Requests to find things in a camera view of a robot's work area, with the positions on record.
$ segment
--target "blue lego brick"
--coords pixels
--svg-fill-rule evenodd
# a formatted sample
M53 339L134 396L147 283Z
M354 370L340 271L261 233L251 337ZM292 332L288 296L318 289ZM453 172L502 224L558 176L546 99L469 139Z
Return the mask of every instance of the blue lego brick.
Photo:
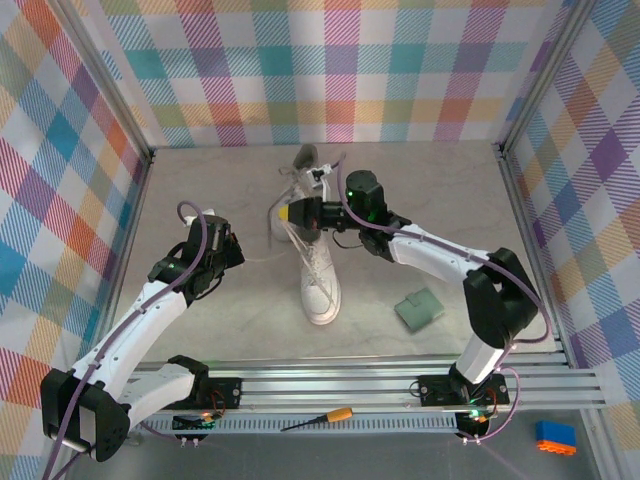
M554 422L536 423L536 440L555 442L562 445L576 446L576 430L570 425Z

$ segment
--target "white sneaker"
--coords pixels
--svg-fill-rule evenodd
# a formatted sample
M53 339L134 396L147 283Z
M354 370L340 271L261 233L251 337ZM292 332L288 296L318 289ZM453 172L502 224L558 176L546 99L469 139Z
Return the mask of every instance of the white sneaker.
M340 311L340 283L324 235L320 235L315 242L304 245L306 250L303 248L301 255L304 255L306 262L303 259L300 262L302 306L311 323L326 325Z

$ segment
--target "yellow object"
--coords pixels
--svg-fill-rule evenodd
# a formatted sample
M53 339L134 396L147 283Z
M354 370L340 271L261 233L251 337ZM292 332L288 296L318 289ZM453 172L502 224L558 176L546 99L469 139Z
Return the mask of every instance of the yellow object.
M278 210L278 217L285 222L289 221L289 205L285 205Z
M559 453L561 455L573 455L577 451L576 447L572 447L571 445L564 445L549 440L540 440L538 442L538 449L543 452Z
M327 413L327 421L329 423L333 422L341 422L342 420L346 420L347 418L353 417L353 410L350 408L339 408L338 410L334 410L333 412Z

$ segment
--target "metal bar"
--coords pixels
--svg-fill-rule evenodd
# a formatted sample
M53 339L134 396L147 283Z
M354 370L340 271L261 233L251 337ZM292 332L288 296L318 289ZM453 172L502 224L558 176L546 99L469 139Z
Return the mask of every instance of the metal bar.
M295 371L301 369L307 372L309 369L335 370L349 368L376 368L376 367L418 367L430 368L440 367L447 370L455 362L458 355L403 355L403 356L371 356L371 357L329 357L329 358L309 358L293 360L234 360L208 362L209 369L216 372L243 372L250 375L255 370L260 375L268 375L269 372L283 372L285 370ZM567 365L567 359L562 352L532 352L513 353L507 357L505 366L530 366L532 364L541 366ZM145 370L157 370L164 365L164 362L142 362L136 367L135 373Z
M581 414L600 476L607 480L632 478L608 413L605 410L582 410Z
M116 314L116 308L118 306L118 300L122 291L122 285L124 283L124 277L127 271L127 265L129 264L129 258L131 257L131 250L133 249L133 240L138 230L138 224L140 222L140 216L142 215L142 207L144 205L144 199L147 195L147 189L149 187L149 178L151 177L151 169L153 163L147 163L143 166L143 173L140 176L140 186L138 195L131 206L132 213L129 220L129 224L125 229L126 237L124 240L124 246L122 248L121 260L116 266L116 271L113 276L113 282L111 284L111 290L106 302L106 308L98 319L98 328L95 329L93 337L91 339L91 345L95 345L100 341L111 328L113 319Z
M69 0L49 0L49 5L56 14L58 21L76 47L80 58L98 85L107 103L115 113L118 122L134 142L138 151L151 162L153 151L147 143L142 130L136 122L127 102L122 97L115 80L104 63L102 56L96 49L93 40L84 28L82 19Z
M510 151L502 153L498 166L502 179L504 181L505 188L507 190L507 196L511 202L511 208L516 218L516 224L520 230L520 236L527 252L529 264L533 271L533 277L538 285L538 291L544 304L547 306L549 315L553 320L555 328L558 331L561 343L564 345L563 351L567 357L569 364L573 367L577 367L577 360L573 349L571 348L571 342L569 340L569 334L567 333L563 323L561 322L560 307L558 305L555 294L551 287L551 282L546 274L546 270L542 265L542 252L536 241L535 233L533 232L533 223L529 220L527 212L525 211L525 201L522 197L522 192L517 187L515 173L513 172L513 155Z
M147 137L149 138L149 142L154 147L158 145L166 145L168 143L167 139L160 127L160 124L158 123L158 119L156 118L153 109L151 108L149 99L142 90L142 86L133 71L133 67L127 59L124 48L113 30L100 0L84 0L84 6L89 13L89 17L91 17L93 24L98 30L102 41L118 66L124 83L127 86L127 90L131 94L132 100L137 104L140 109L140 113L147 123Z
M357 413L464 412L472 406L423 408L410 391L419 375L446 375L453 356L328 358L223 362L210 376L242 378L242 402L237 411L249 414L322 414L350 406ZM508 359L521 375L522 409L601 408L604 398L591 370L573 370L562 353L513 354ZM158 365L142 365L140 379ZM506 376L511 399L515 379ZM511 406L502 405L500 410ZM161 413L178 413L163 411Z
M505 91L502 107L491 125L488 138L498 138L502 132L511 108L519 96L518 94L520 93L522 84L530 73L531 65L535 62L538 52L544 44L547 32L552 28L558 12L563 8L562 3L561 0L546 2L540 19L537 21L536 27L529 37L528 45L522 53L518 68L513 73L509 86Z
M567 15L567 19L560 29L558 37L551 46L551 54L549 55L547 63L542 67L535 84L524 102L520 115L518 115L510 132L507 134L503 144L504 150L511 150L529 125L534 112L540 105L556 73L560 70L565 57L573 46L583 25L589 18L596 2L597 0L580 0L579 2L575 2L574 7Z

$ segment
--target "metal frame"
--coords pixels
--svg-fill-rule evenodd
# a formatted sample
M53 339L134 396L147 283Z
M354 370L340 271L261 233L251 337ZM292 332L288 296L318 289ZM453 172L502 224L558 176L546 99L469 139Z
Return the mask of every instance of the metal frame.
M410 388L419 375L446 375L455 359L429 355L218 363L209 375L242 378L242 401L238 410L226 412L215 432L171 430L172 415L201 415L202 410L162 410L148 423L162 433L272 433L294 423L298 414L323 414L349 406L357 415L343 427L316 426L306 431L451 431L456 425L454 414L474 407L422 407ZM595 373L571 369L562 351L513 354L506 365L520 374L519 410L591 410L605 406ZM150 376L158 367L158 363L140 364L131 381ZM513 395L515 379L507 377L507 386ZM510 408L504 405L499 410Z
M135 143L146 161L151 163L153 149L149 146L138 126L133 113L124 100L115 80L104 63L91 37L84 28L82 19L69 0L49 0L49 6L55 13L58 21L71 39L71 43L78 50L78 54L86 65L87 70L98 85L107 103L114 111L118 122L124 127L131 140Z
M511 150L524 133L524 130L529 125L534 112L538 105L540 105L542 97L551 85L556 73L560 70L565 57L582 31L582 27L589 18L591 10L593 10L597 1L598 0L578 0L575 2L561 28L560 33L558 34L558 37L551 46L551 54L549 55L546 64L543 66L538 78L531 87L531 91L525 99L520 114L513 122L511 130L501 145L502 151Z
M522 136L595 3L596 0L576 2L552 47L547 64L525 101L521 115L498 150L498 158L535 280L543 300L551 307L551 314L556 320L554 333L559 335L556 336L556 352L513 354L509 357L507 364L515 367L522 377L522 394L517 407L521 410L580 409L592 440L598 468L603 478L615 479L628 478L629 472L624 470L624 463L619 461L615 449L611 447L614 437L610 434L606 414L601 410L604 397L595 373L570 368L570 365L575 365L575 358L570 349L564 348L567 335L557 322L558 306L544 275L540 252L530 228L527 227L524 203L515 187L509 153ZM116 272L108 307L94 334L93 343L96 343L110 327L114 317L148 188L153 150L146 142L73 6L68 0L49 0L49 4L114 109L116 117L147 160L139 194L133 205L134 214L128 227L122 262ZM453 356L417 356L216 364L212 366L212 375L243 378L243 401L239 410L228 411L225 418L218 421L215 433L268 433L294 421L296 414L325 413L332 407L345 405L352 406L359 415L342 424L342 428L336 427L335 432L333 428L326 426L310 428L308 432L318 433L326 429L330 429L332 433L451 431L454 412L469 409L421 407L419 400L410 394L409 386L418 375L447 373L454 360ZM150 370L158 367L157 364L142 363L134 372L132 380L140 380L149 375ZM507 383L512 390L514 380L507 377ZM161 432L168 433L168 419L172 413L160 412L152 416L149 422ZM380 423L381 414L387 418L386 423Z

